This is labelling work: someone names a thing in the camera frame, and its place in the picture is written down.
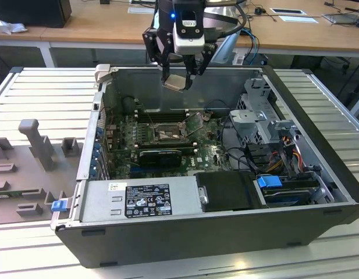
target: desk leg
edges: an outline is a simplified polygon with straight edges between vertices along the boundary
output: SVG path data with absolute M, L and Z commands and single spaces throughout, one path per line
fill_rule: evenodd
M 91 49 L 91 58 L 93 59 L 93 63 L 98 63 L 98 55 L 97 55 L 97 50 L 95 48 Z
M 42 53 L 42 58 L 44 59 L 47 68 L 58 67 L 55 57 L 52 54 L 51 48 L 49 46 L 41 46 L 40 51 Z

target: power supply label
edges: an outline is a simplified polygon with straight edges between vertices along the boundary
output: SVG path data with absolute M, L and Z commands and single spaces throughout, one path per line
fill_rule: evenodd
M 127 218 L 172 214 L 169 184 L 126 187 L 125 216 Z

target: wooden desk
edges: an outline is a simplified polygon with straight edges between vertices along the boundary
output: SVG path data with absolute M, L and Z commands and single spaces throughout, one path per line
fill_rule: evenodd
M 70 0 L 72 15 L 64 28 L 29 27 L 29 32 L 6 35 L 0 33 L 0 45 L 38 47 L 48 67 L 56 66 L 51 48 L 109 48 L 145 49 L 142 32 L 150 25 L 152 15 L 127 13 L 128 3 L 111 2 L 100 5 L 99 1 L 82 2 Z M 336 13 L 336 9 L 324 6 L 324 0 L 254 0 L 269 8 L 302 9 L 308 16 Z M 336 0 L 336 5 L 359 8 L 359 3 Z M 254 7 L 245 8 L 253 14 Z M 318 23 L 284 22 L 274 17 L 254 16 L 251 21 L 253 33 L 260 39 L 260 53 L 358 56 L 359 28 L 333 26 L 324 18 Z M 251 46 L 248 37 L 240 37 L 236 52 L 242 56 Z
M 324 5 L 324 0 L 253 0 L 261 4 L 269 15 L 276 15 L 270 8 L 301 9 L 307 16 L 337 13 L 337 10 Z M 345 7 L 359 9 L 359 3 L 335 1 L 343 13 Z M 254 13 L 254 6 L 248 6 L 249 13 Z M 306 50 L 306 51 L 340 51 L 359 52 L 359 28 L 355 26 L 332 25 L 324 17 L 315 18 L 318 23 L 284 22 L 274 16 L 254 16 L 251 28 L 261 43 L 262 49 Z M 245 40 L 239 39 L 238 47 L 249 47 Z
M 71 0 L 71 4 L 72 15 L 66 26 L 47 28 L 41 35 L 42 40 L 143 44 L 142 33 L 153 17 L 152 14 L 127 13 L 128 3 L 100 5 L 99 1 Z

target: black computer case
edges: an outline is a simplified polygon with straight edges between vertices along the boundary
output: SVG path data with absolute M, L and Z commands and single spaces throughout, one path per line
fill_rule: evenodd
M 69 0 L 0 0 L 0 20 L 26 26 L 62 28 L 71 12 Z

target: paper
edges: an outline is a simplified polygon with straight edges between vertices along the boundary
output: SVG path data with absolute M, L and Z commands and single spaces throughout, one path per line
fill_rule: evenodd
M 305 23 L 318 23 L 312 17 L 303 17 L 303 16 L 279 16 L 285 22 L 305 22 Z
M 24 24 L 21 23 L 8 23 L 0 20 L 0 31 L 11 35 L 11 33 L 25 32 L 28 31 Z

